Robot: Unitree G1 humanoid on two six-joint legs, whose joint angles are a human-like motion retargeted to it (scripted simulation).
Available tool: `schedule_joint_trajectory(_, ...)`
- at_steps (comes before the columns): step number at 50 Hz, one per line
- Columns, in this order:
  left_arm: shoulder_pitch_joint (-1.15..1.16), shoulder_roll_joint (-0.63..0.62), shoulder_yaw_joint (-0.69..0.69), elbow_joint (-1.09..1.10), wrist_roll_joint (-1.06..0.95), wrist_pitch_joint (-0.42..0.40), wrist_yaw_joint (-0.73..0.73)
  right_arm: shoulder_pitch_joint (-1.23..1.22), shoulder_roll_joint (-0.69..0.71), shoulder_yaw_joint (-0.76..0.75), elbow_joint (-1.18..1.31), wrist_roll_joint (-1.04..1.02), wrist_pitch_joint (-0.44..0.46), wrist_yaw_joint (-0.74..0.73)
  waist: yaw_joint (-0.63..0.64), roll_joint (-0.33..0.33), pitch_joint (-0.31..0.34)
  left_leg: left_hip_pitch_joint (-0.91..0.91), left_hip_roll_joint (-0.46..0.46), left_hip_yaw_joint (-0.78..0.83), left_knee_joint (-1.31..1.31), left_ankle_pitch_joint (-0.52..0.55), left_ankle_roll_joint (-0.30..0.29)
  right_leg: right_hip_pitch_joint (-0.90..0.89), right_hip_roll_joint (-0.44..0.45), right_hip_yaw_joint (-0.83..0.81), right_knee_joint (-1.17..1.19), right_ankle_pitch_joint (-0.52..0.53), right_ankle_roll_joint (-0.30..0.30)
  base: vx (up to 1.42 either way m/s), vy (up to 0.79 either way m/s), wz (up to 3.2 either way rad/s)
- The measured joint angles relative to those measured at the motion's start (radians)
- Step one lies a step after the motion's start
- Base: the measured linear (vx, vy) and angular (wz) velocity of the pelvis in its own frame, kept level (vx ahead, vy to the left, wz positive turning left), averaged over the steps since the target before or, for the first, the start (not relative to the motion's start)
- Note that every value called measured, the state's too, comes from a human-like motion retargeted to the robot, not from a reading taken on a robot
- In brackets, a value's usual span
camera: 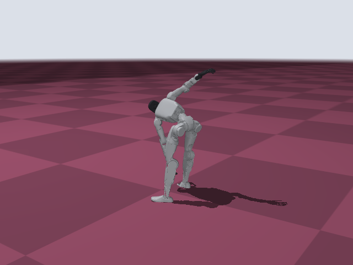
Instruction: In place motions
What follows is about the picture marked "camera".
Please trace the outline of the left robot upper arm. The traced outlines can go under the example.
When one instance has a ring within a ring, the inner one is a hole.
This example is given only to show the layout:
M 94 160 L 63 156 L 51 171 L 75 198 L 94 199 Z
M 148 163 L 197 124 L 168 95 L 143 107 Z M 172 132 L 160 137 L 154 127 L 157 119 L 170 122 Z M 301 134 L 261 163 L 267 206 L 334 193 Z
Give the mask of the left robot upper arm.
M 160 137 L 162 144 L 166 144 L 167 137 L 164 136 L 163 127 L 161 126 L 162 121 L 158 117 L 155 117 L 154 125 L 156 127 L 157 134 Z

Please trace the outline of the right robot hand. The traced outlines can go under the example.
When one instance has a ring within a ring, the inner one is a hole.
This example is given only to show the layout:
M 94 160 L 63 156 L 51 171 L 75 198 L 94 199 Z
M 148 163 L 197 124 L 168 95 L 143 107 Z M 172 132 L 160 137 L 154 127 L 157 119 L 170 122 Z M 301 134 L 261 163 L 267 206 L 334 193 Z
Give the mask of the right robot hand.
M 205 75 L 205 74 L 207 74 L 207 73 L 209 73 L 209 72 L 211 72 L 211 73 L 213 74 L 213 72 L 216 72 L 216 71 L 215 71 L 214 69 L 212 69 L 212 68 L 210 68 L 210 69 L 208 69 L 208 70 L 204 70 L 204 71 L 202 71 L 201 73 L 198 73 L 198 76 L 196 76 L 195 79 L 196 79 L 196 80 L 199 80 L 199 79 L 202 78 L 203 75 Z

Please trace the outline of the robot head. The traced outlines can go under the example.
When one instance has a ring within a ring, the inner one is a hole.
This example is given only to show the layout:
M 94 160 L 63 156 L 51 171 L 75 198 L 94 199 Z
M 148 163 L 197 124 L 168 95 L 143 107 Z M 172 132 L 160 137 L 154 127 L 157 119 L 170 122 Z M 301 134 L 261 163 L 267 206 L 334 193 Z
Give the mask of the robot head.
M 149 105 L 148 105 L 148 108 L 149 108 L 152 112 L 155 113 L 158 104 L 159 104 L 159 103 L 158 103 L 157 101 L 152 100 L 152 101 L 150 101 L 150 103 L 149 103 Z

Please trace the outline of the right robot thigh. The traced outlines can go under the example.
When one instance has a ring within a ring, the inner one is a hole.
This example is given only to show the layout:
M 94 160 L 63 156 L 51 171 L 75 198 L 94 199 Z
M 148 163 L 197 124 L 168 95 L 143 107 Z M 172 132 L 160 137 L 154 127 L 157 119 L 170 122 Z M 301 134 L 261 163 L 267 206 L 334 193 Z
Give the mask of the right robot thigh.
M 197 137 L 197 133 L 202 129 L 202 125 L 194 120 L 196 122 L 196 128 L 194 130 L 185 132 L 185 142 L 184 142 L 184 158 L 186 160 L 192 160 L 194 157 L 194 154 L 192 152 L 192 147 L 194 145 L 195 139 Z

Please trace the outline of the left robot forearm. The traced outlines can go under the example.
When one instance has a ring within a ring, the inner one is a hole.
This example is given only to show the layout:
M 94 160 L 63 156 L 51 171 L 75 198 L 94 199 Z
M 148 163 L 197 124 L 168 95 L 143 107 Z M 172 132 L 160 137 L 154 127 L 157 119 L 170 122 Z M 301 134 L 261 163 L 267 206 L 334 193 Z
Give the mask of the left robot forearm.
M 159 139 L 159 142 L 161 144 L 161 147 L 162 147 L 162 150 L 163 150 L 163 153 L 164 153 L 164 156 L 165 156 L 165 147 L 166 147 L 166 144 L 165 145 L 162 145 L 162 142 L 161 142 L 161 139 Z M 166 160 L 166 158 L 165 158 Z

